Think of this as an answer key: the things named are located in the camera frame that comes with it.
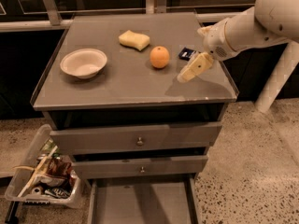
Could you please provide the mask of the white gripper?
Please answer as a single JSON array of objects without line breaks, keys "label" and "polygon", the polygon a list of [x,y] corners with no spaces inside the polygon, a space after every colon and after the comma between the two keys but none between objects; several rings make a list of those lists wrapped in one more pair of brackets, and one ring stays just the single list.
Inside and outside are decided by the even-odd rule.
[{"label": "white gripper", "polygon": [[225,19],[197,30],[197,33],[203,37],[203,46],[206,52],[196,53],[191,57],[179,72],[178,82],[185,83],[202,74],[213,65],[214,59],[225,61],[237,55],[237,52],[231,48],[226,38],[227,21],[228,19]]}]

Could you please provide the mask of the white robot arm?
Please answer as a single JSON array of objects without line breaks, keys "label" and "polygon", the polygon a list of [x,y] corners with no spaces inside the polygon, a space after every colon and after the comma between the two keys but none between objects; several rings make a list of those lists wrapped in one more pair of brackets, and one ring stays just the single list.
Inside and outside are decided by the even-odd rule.
[{"label": "white robot arm", "polygon": [[267,48],[299,39],[299,0],[256,0],[253,7],[197,30],[203,50],[194,54],[178,74],[188,82],[217,61],[247,49]]}]

